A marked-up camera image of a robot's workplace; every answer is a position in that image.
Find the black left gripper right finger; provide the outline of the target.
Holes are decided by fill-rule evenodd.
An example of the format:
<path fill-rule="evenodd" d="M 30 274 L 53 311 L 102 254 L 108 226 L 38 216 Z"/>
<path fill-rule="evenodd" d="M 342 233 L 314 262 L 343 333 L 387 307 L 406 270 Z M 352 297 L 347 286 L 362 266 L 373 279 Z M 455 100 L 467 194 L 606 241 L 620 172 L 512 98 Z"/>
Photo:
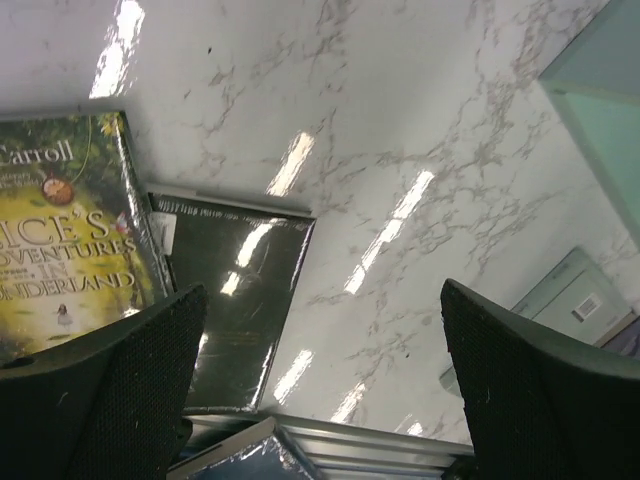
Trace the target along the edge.
<path fill-rule="evenodd" d="M 448 279 L 448 352 L 480 479 L 636 479 L 639 363 Z"/>

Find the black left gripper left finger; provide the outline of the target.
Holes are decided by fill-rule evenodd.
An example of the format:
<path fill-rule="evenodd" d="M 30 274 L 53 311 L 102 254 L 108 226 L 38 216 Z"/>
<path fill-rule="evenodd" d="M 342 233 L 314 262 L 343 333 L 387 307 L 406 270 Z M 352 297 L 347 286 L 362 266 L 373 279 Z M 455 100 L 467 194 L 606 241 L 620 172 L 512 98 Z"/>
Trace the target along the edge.
<path fill-rule="evenodd" d="M 2 365 L 2 478 L 165 478 L 207 306 L 192 285 Z"/>

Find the purple night sky book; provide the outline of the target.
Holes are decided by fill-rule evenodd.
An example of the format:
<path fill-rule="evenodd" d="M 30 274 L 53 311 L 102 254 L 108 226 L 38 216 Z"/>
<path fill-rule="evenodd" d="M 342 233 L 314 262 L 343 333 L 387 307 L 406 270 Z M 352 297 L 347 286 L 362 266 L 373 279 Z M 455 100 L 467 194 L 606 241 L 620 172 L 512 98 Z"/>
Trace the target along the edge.
<path fill-rule="evenodd" d="M 625 317 L 616 326 L 604 334 L 596 343 L 598 348 L 621 356 L 639 359 L 640 319 L 636 315 Z"/>

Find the pale green grey book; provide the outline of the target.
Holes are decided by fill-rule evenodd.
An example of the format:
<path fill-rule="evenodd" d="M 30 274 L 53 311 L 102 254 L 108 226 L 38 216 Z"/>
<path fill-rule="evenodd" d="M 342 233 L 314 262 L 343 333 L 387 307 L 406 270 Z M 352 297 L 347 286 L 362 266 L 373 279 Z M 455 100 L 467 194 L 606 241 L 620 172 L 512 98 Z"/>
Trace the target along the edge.
<path fill-rule="evenodd" d="M 608 344 L 637 318 L 580 247 L 573 248 L 511 311 L 596 347 Z"/>

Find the dark blue hardcover book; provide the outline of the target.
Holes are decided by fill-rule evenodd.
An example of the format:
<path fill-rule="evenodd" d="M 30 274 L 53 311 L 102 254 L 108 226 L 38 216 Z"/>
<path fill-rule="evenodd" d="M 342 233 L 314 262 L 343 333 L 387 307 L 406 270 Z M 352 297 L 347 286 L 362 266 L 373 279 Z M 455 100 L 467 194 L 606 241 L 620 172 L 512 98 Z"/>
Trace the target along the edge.
<path fill-rule="evenodd" d="M 168 479 L 322 479 L 305 452 L 269 417 L 171 467 Z"/>

